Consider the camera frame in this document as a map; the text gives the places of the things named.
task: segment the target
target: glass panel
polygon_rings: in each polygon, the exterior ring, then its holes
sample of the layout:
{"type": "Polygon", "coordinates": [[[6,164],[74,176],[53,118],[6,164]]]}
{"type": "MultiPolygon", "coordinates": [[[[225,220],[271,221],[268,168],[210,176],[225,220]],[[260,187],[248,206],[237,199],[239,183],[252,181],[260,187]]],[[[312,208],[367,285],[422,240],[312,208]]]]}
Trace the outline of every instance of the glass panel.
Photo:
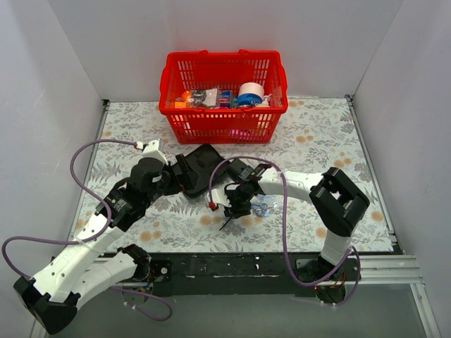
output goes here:
{"type": "MultiPolygon", "coordinates": [[[[157,323],[107,291],[52,337],[425,337],[409,285],[361,285],[333,310],[292,295],[175,296],[173,317],[157,323]]],[[[157,315],[154,301],[144,307],[157,315]]]]}

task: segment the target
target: red connector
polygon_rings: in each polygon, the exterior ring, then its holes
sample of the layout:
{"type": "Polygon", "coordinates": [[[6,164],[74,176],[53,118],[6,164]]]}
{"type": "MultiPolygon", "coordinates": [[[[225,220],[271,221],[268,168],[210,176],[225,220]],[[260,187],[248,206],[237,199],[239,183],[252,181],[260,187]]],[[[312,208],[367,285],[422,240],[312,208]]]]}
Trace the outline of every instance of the red connector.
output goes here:
{"type": "Polygon", "coordinates": [[[214,202],[210,202],[209,203],[209,207],[210,207],[210,209],[212,210],[212,211],[215,211],[215,210],[218,210],[219,209],[219,207],[216,205],[216,203],[214,203],[214,202]]]}

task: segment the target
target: tabletop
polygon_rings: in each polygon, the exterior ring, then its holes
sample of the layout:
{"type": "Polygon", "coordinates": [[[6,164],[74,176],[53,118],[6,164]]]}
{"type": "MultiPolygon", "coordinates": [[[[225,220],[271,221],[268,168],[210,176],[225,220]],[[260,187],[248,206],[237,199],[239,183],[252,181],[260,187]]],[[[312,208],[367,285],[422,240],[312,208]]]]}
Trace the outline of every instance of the tabletop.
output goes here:
{"type": "MultiPolygon", "coordinates": [[[[301,97],[289,100],[289,109],[281,116],[268,144],[214,144],[214,148],[223,157],[258,156],[283,170],[301,173],[324,173],[331,166],[341,168],[371,202],[352,243],[360,251],[392,251],[387,222],[347,101],[301,97]]],[[[177,142],[166,117],[158,110],[158,102],[112,103],[101,137],[142,142],[161,138],[163,152],[172,162],[175,155],[187,155],[198,147],[177,142]]],[[[131,146],[100,144],[88,187],[106,196],[114,183],[129,175],[140,158],[131,146]]],[[[71,237],[83,228],[97,204],[97,200],[82,195],[71,237]]],[[[274,210],[265,218],[252,214],[232,220],[219,231],[226,218],[220,211],[210,211],[203,196],[161,197],[106,251],[116,252],[118,247],[136,243],[148,252],[280,252],[281,196],[276,197],[274,210]]],[[[311,204],[289,199],[289,251],[320,251],[326,234],[327,229],[311,204]]]]}

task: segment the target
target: cable clip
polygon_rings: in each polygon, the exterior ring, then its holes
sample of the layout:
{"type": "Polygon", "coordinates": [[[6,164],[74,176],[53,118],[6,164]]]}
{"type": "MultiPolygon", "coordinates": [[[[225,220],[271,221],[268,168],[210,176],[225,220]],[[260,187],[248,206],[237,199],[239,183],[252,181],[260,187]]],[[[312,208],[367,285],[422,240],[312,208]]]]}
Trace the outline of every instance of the cable clip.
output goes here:
{"type": "Polygon", "coordinates": [[[212,211],[215,211],[215,210],[218,210],[218,209],[219,209],[219,206],[218,206],[216,203],[214,203],[214,202],[210,202],[210,203],[209,203],[209,207],[210,207],[210,209],[211,209],[212,211]]]}
{"type": "Polygon", "coordinates": [[[136,150],[144,150],[144,143],[139,142],[139,141],[135,142],[135,149],[136,150]]]}
{"type": "Polygon", "coordinates": [[[93,248],[87,242],[84,242],[81,238],[79,238],[78,236],[75,238],[75,240],[78,242],[78,244],[83,245],[85,248],[88,248],[90,251],[97,252],[99,254],[99,256],[103,256],[104,255],[103,251],[99,251],[99,250],[93,248]]]}

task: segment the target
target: snack package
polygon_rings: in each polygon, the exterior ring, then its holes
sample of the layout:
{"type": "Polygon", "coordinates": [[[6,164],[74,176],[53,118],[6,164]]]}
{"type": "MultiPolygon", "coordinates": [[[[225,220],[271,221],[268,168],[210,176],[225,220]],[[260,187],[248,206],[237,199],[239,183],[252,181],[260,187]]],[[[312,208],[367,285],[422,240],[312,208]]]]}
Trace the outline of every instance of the snack package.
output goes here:
{"type": "MultiPolygon", "coordinates": [[[[188,108],[204,107],[207,109],[219,108],[221,91],[217,88],[213,89],[193,89],[186,90],[181,99],[185,102],[188,108]]],[[[177,104],[177,108],[185,108],[181,104],[177,104]]]]}
{"type": "Polygon", "coordinates": [[[233,107],[233,92],[231,90],[223,90],[219,94],[219,108],[232,108],[233,107]]]}
{"type": "Polygon", "coordinates": [[[175,102],[174,108],[186,108],[186,102],[175,102]]]}

